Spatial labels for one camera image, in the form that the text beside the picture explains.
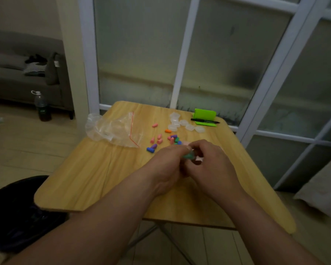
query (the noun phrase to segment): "person's left hand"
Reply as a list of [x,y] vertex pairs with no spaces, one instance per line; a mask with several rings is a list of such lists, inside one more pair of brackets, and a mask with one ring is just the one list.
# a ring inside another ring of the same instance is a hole
[[156,195],[168,192],[180,177],[181,157],[188,154],[190,146],[170,145],[159,151],[141,170],[150,178]]

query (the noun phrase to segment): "beige wall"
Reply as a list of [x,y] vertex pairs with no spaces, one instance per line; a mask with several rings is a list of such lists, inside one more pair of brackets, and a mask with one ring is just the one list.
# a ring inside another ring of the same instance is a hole
[[0,30],[61,40],[56,0],[0,0]]
[[77,0],[56,0],[80,137],[85,137],[88,99]]

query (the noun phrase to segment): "large bottle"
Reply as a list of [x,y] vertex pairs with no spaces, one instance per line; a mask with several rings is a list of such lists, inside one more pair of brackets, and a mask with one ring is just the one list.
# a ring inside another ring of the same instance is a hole
[[40,93],[40,91],[32,90],[31,93],[35,95],[34,104],[37,108],[39,119],[43,122],[50,121],[50,109],[44,96]]

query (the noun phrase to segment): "tile floor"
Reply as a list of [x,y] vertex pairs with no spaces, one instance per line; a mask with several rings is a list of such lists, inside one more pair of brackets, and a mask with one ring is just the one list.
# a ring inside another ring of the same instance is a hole
[[[50,175],[78,143],[76,122],[66,113],[56,111],[53,120],[41,122],[34,108],[26,105],[0,104],[0,188],[35,175]],[[331,218],[279,193],[297,222],[293,237],[326,264],[331,264]],[[142,221],[133,235],[141,234],[152,223]],[[238,232],[167,224],[198,265],[253,264]],[[5,255],[0,253],[0,263]],[[180,265],[186,260],[159,231],[131,249],[122,265]]]

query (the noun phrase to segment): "red zip strip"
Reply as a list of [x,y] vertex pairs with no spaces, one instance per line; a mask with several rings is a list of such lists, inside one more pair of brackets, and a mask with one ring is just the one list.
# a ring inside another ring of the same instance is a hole
[[134,141],[132,140],[132,138],[131,138],[131,133],[132,133],[132,124],[133,124],[133,122],[134,122],[134,112],[132,112],[132,118],[131,118],[130,139],[131,139],[131,141],[132,141],[133,143],[135,143],[135,145],[136,145],[137,147],[139,147],[139,148],[140,148],[140,146],[138,146],[138,145],[136,144],[136,142],[134,142]]

